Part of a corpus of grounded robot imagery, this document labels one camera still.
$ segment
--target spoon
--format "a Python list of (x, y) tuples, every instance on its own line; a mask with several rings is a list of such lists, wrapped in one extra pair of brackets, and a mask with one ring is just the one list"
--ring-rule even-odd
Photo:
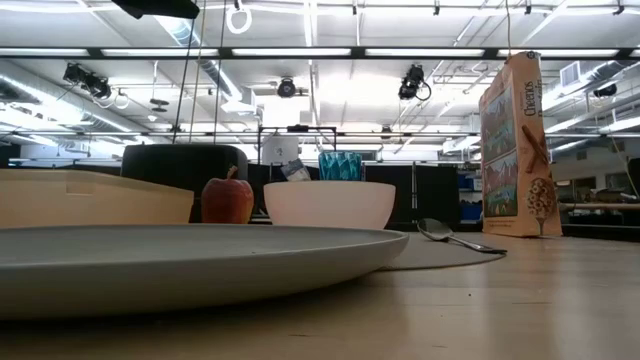
[(418, 230), (433, 241), (447, 242), (453, 240), (469, 249), (487, 254), (505, 254), (507, 250), (495, 249), (486, 245), (472, 243), (453, 236), (453, 230), (436, 219), (422, 219), (418, 222)]

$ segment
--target blue glass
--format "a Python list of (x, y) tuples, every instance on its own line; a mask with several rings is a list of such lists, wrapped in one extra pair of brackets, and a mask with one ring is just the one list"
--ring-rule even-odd
[(324, 151), (318, 155), (320, 180), (360, 181), (362, 156), (349, 151)]

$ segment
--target desk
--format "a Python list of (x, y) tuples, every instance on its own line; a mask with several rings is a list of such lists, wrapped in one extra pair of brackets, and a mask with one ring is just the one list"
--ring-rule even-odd
[(223, 308), (0, 323), (0, 359), (609, 360), (640, 354), (640, 244), (499, 236), (485, 242), (509, 255), (460, 268), (378, 272)]

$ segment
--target plate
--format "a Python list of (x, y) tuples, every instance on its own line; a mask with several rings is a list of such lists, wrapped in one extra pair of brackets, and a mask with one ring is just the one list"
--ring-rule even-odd
[(0, 319), (157, 312), (293, 294), (389, 263), (395, 231), (258, 225), (0, 230)]

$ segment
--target apple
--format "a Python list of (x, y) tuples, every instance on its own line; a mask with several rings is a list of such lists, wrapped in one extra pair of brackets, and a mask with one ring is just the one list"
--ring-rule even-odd
[(248, 182), (231, 178), (237, 170), (232, 166), (226, 179), (213, 178), (202, 190), (203, 223), (249, 223), (253, 211), (253, 190)]

